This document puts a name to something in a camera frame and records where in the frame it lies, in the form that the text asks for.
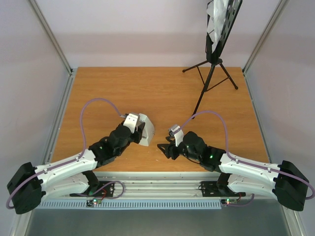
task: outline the gray wall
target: gray wall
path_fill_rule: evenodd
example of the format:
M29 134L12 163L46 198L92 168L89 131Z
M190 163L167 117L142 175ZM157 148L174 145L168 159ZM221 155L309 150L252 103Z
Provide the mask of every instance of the gray wall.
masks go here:
M38 0L73 68L205 60L210 0ZM222 55L244 66L279 0L244 0Z
M293 162L315 185L314 0L289 1L247 73L273 162ZM315 232L315 199L301 213Z
M6 184L20 165L39 164L67 73L26 0L0 1L0 235L13 210Z

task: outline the white paper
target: white paper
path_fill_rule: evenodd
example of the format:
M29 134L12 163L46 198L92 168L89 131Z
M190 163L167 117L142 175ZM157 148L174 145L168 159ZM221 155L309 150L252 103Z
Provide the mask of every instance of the white paper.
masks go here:
M207 14L210 16L207 33L213 42L212 52L216 49L221 38L228 2L229 0L213 0L207 7Z

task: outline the wooden tabletop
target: wooden tabletop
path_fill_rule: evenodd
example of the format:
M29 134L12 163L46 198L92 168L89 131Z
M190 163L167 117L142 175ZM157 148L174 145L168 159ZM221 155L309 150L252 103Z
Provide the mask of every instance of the wooden tabletop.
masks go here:
M209 68L200 69L206 78ZM205 93L198 111L213 110L221 114L228 128L230 152L267 162L241 68L230 67L227 70L239 89L235 90L229 80L223 82ZM210 85L225 77L221 68L217 67ZM146 114L156 132L149 147L132 143L114 162L97 171L204 171L182 156L175 161L167 159L157 148L157 144L167 143L165 136L172 125L181 125L192 115L202 87L196 69L182 73L179 67L78 68L53 161L81 151L80 111L90 99L103 97L112 101L122 114ZM122 121L107 103L98 101L90 104L83 119L88 145L108 136ZM215 115L196 117L184 128L184 133L188 131L195 132L210 146L225 149L223 125Z

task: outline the purple cable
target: purple cable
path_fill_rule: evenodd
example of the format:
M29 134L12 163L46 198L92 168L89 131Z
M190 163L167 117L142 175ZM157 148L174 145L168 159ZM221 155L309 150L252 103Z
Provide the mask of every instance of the purple cable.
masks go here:
M194 117L196 117L197 115L200 115L200 114L203 114L203 113L211 113L211 114L214 114L216 115L217 117L220 118L223 126L224 126L224 132L225 132L225 149L226 149L226 154L227 156L233 160L233 161L236 161L236 158L232 157L231 154L229 153L228 151L228 133L227 133L227 127L226 127L226 124L225 124L225 121L223 120L223 118L216 112L213 112L213 111L202 111L202 112L198 112L196 113L195 115L193 115L192 117L190 117L178 130L176 130L175 132L173 132L173 135L178 133L180 130L182 130L187 124L188 122L193 119ZM260 168L262 170L268 170L268 167L263 167L263 166L259 166L259 165L256 165L256 164L253 164L253 163L249 163L249 162L246 162L246 161L242 161L242 160L238 160L237 162L239 163L242 163L242 164L245 164L245 165L248 165L248 166L252 166L252 167L256 167L256 168ZM304 183L305 185L307 185L311 191L312 191L312 194L309 196L309 197L306 197L305 199L306 200L309 200L309 199L312 199L315 197L315 189L313 186L311 186L310 183L306 182L305 180L303 180L302 178L299 178L297 176L294 176L294 175L291 175L291 174L288 174L286 172L283 172L283 171L279 171L279 170L276 170L276 169L272 169L270 168L270 171L272 172L276 172L278 174L281 174L281 175L284 175L284 176L288 176L288 177L291 177L291 178L294 178L302 183Z
M88 102L83 106L83 108L82 108L82 110L81 110L81 114L80 114L80 128L81 128L81 133L82 133L82 137L83 137L83 149L82 149L82 151L81 151L81 153L80 153L78 159L80 159L80 158L83 156L84 151L85 151L86 146L87 146L87 141L86 141L86 138L85 138L85 132L84 132L84 128L83 128L83 113L84 113L86 107L87 107L90 103L95 102L95 101L104 101L104 102L109 103L109 104L115 109L115 111L118 113L118 115L119 115L120 117L124 117L124 116L119 112L118 108L114 105L114 103L112 103L111 101L109 101L109 100L107 100L107 99L105 99L105 98L100 98L100 97L98 97L98 98L94 98L94 99L88 101ZM58 164L58 165L56 165L56 166L49 167L49 168L47 168L47 171L51 171L51 170L53 170L53 169L55 169L55 168L58 168L58 167L60 167L60 166L67 165L67 164L72 163L72 162L74 162L74 161L76 161L76 159L72 159L72 160L69 160L69 161L60 163L60 164ZM32 180L33 178L35 178L35 177L37 177L37 176L39 176L39 175L41 175L41 174L43 174L43 173L45 173L45 171L40 171L40 172L38 172L38 173L36 173L36 174L34 174L34 175L28 177L28 178L27 178L26 180L24 180L19 186L17 186L17 187L13 190L13 192L10 194L8 200L6 201L6 204L5 204L6 208L7 208L7 209L14 209L14 206L10 206L10 201L12 200L12 198L14 197L14 195L15 195L25 184L27 184L30 180Z
M123 182L118 181L118 180L111 181L111 182L108 182L107 184L104 184L103 186L101 186L98 190L96 190L91 195L86 195L86 194L81 194L81 193L77 193L77 195L79 195L81 197L93 196L94 194L98 193L100 190L102 190L103 188L105 188L106 186L108 186L108 185L110 185L112 183L119 183L123 187L123 191L119 195L117 195L116 197L108 197L108 198L104 198L104 199L117 199L117 198L120 198L124 194L124 192L126 191L126 187L125 187L125 184Z
M254 201L254 198L255 198L255 194L252 194L251 199L245 204L222 204L222 205L223 206L231 206L231 207L247 207L248 205L250 205Z

